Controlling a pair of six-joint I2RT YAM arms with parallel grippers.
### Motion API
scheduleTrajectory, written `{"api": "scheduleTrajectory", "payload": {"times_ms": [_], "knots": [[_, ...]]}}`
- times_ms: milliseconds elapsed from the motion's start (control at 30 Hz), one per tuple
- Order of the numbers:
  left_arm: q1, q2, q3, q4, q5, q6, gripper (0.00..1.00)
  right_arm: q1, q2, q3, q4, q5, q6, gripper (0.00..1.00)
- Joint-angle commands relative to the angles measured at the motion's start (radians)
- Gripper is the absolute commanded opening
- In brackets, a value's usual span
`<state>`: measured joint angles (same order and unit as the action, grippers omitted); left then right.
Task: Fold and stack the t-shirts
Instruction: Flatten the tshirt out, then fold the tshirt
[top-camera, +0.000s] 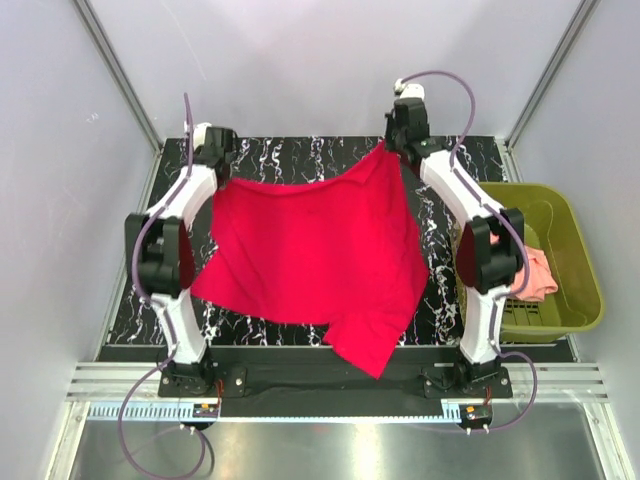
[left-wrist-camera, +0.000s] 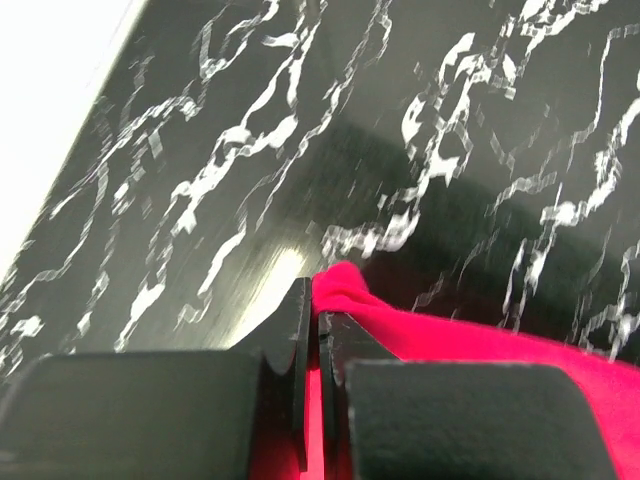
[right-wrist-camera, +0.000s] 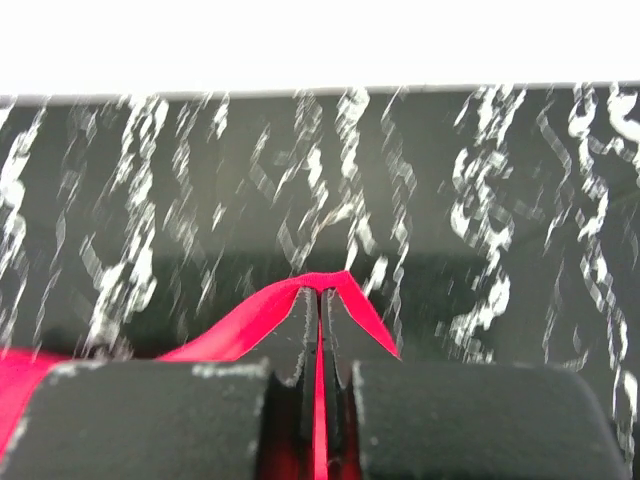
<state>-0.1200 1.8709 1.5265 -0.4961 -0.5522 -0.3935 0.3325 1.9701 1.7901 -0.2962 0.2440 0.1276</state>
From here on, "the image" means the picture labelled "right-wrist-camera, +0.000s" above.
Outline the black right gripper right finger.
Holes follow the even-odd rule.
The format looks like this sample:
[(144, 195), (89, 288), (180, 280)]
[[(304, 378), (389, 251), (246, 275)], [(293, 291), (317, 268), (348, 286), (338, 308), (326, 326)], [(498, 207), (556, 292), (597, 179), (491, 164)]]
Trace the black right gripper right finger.
[(554, 367), (400, 360), (319, 300), (332, 479), (625, 479), (588, 384)]

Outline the red t shirt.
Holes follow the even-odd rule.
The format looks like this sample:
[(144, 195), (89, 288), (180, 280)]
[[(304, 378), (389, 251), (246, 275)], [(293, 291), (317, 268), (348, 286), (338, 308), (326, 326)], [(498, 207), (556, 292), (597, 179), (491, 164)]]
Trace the red t shirt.
[[(271, 284), (248, 297), (196, 339), (149, 361), (236, 361), (246, 355), (254, 346), (260, 344), (283, 321), (285, 309), (293, 304), (296, 293), (302, 289), (309, 289), (315, 293), (315, 310), (318, 316), (314, 340), (315, 375), (313, 379), (314, 475), (310, 479), (332, 479), (328, 475), (324, 335), (319, 310), (321, 295), (328, 290), (337, 292), (348, 312), (361, 327), (391, 354), (395, 354), (397, 351), (387, 328), (350, 274), (346, 272), (310, 273)], [(118, 361), (106, 355), (95, 355), (90, 359), (71, 359), (58, 355), (38, 354), (23, 349), (8, 351), (2, 356), (1, 363), (5, 358), (40, 359), (46, 364), (66, 361), (130, 361)]]

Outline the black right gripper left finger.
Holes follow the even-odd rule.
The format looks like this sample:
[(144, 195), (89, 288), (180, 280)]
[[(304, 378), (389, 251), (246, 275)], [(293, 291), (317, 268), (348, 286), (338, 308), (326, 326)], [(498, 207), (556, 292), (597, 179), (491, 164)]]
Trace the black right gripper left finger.
[(5, 479), (310, 479), (316, 296), (233, 362), (1, 363)]

